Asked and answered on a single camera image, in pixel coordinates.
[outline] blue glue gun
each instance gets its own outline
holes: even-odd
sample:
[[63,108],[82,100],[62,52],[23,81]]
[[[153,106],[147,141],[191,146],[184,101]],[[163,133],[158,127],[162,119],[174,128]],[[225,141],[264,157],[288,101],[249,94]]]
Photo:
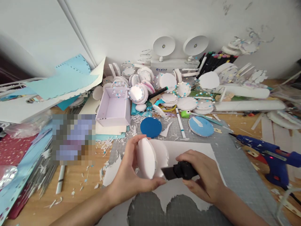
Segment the blue glue gun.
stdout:
[[280,147],[277,145],[252,137],[232,133],[230,135],[236,137],[243,145],[255,149],[264,157],[270,167],[270,173],[266,174],[265,177],[272,184],[286,188],[289,184],[286,164],[298,168],[301,167],[301,154],[297,152],[287,153],[280,150]]

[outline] light blue paper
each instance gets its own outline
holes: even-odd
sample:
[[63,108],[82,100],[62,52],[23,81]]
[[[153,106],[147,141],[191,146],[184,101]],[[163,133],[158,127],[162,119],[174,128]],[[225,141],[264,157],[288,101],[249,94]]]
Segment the light blue paper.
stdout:
[[90,74],[91,72],[90,66],[88,65],[87,61],[84,59],[84,57],[81,54],[72,57],[71,59],[65,61],[64,63],[69,66],[72,66],[73,68],[79,70],[84,74]]
[[125,138],[125,132],[122,132],[120,135],[104,135],[104,134],[96,134],[95,135],[96,140],[104,141],[104,140],[109,140],[109,139],[122,139]]
[[10,93],[9,96],[19,96],[19,95],[32,95],[36,94],[30,87],[25,87],[22,89],[17,89],[15,92]]
[[[44,133],[47,129],[52,128],[52,123],[50,122],[47,126],[43,128],[40,133]],[[43,138],[41,138],[36,144],[31,145],[20,164],[18,165],[18,173],[16,177],[8,184],[5,188],[0,191],[0,225],[3,224],[9,211],[11,210],[13,204],[18,198],[19,194],[23,190],[30,174],[32,173],[35,165],[44,148],[52,138],[52,132],[47,133]]]
[[58,103],[57,106],[61,110],[66,110],[66,108],[69,107],[69,105],[72,104],[79,96],[80,96],[80,94],[78,96],[71,97],[70,99],[64,100],[64,101]]
[[86,87],[98,77],[98,75],[83,74],[67,64],[61,64],[58,67],[56,75],[29,82],[26,85],[47,100]]

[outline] left hand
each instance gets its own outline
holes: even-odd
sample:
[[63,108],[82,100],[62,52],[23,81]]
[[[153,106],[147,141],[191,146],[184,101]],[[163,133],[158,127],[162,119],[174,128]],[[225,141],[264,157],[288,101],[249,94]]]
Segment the left hand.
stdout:
[[119,166],[117,175],[109,185],[109,190],[112,194],[112,204],[114,206],[129,200],[138,193],[153,191],[160,185],[166,183],[166,181],[160,177],[154,177],[151,180],[142,179],[135,173],[135,169],[137,168],[137,144],[139,140],[145,137],[146,135],[134,136],[126,144],[125,154]]

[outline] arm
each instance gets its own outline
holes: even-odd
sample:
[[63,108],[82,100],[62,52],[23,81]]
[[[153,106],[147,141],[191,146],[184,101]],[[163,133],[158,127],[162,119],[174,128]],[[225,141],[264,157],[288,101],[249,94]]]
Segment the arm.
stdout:
[[202,200],[214,204],[234,225],[268,226],[260,216],[224,185],[213,159],[203,153],[189,150],[179,155],[176,160],[190,162],[200,176],[200,179],[196,181],[183,180],[188,189]]
[[109,186],[64,214],[50,226],[94,225],[115,206],[138,193],[153,191],[165,184],[163,178],[142,179],[135,173],[137,167],[136,146],[138,141],[145,137],[146,135],[137,135],[127,142],[118,172]]

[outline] white marker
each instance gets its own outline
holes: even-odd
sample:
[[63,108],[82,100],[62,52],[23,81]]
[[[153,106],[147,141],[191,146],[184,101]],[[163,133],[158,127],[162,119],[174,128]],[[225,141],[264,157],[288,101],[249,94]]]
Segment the white marker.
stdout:
[[180,129],[181,129],[181,132],[182,132],[182,136],[183,136],[183,138],[186,138],[178,108],[176,108],[176,112],[177,112],[177,117],[178,117]]
[[64,173],[65,173],[65,166],[61,166],[60,170],[60,175],[59,175],[59,182],[57,183],[57,188],[56,188],[56,194],[61,193],[62,191],[62,185],[63,185],[63,180],[64,180]]

